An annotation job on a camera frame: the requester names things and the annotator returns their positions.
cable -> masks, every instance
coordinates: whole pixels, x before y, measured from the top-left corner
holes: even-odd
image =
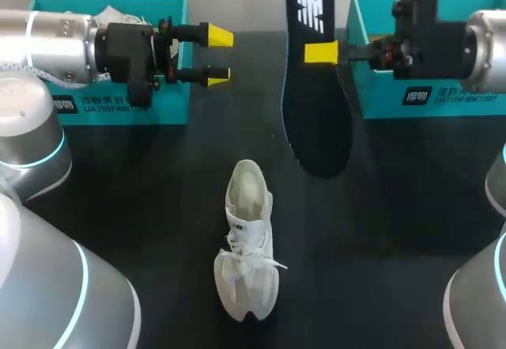
[[[38,78],[42,78],[48,82],[51,82],[55,85],[61,86],[66,89],[80,89],[88,86],[89,84],[79,84],[76,82],[65,82],[60,80],[59,78],[49,74],[48,72],[44,72],[43,70],[38,70],[31,66],[26,66],[25,64],[15,63],[15,62],[0,62],[0,70],[18,70],[20,72],[26,72],[27,74],[34,74]],[[111,76],[109,74],[99,74],[97,81],[105,82],[110,80]]]

teal box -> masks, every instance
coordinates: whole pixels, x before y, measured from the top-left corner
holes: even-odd
[[[187,0],[32,0],[30,9],[97,15],[107,6],[122,13],[144,17],[157,27],[160,19],[172,17],[174,25],[186,25]],[[193,46],[179,45],[178,68],[191,68]],[[64,89],[48,84],[55,100],[74,100],[77,113],[59,114],[62,125],[158,125],[185,124],[188,121],[190,83],[168,85],[163,76],[158,92],[153,92],[152,108],[132,108],[127,102],[127,86],[100,82],[83,89]]]
[[[346,39],[368,44],[369,39],[393,34],[391,8],[395,0],[351,0]],[[506,9],[506,0],[439,0],[445,21],[465,21],[480,9]],[[428,116],[490,116],[506,114],[506,96],[473,94],[455,80],[394,80],[389,70],[370,70],[366,62],[352,65],[353,78],[365,119]],[[421,102],[404,104],[408,97]]]

black insole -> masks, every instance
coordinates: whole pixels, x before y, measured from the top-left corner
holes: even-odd
[[[281,110],[300,165],[329,178],[343,171],[353,123],[335,66],[304,64],[304,45],[334,41],[334,0],[286,0],[288,58]]]

black table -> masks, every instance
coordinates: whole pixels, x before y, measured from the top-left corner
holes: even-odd
[[[197,50],[196,61],[230,65],[233,79],[194,86],[186,127],[66,128],[73,172],[28,208],[132,282],[139,349],[451,347],[444,288],[503,224],[484,179],[506,119],[365,122],[356,112],[346,172],[317,180],[281,125],[285,46],[283,33],[240,33],[234,50]],[[244,158],[274,194],[274,258],[289,267],[276,309],[257,324],[228,317],[213,278],[225,190]]]

white sneaker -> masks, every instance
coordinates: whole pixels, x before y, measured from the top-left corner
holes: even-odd
[[[278,297],[279,274],[273,260],[272,194],[262,170],[253,161],[237,163],[225,197],[232,252],[221,250],[214,260],[214,279],[227,312],[242,321],[248,312],[265,319]]]

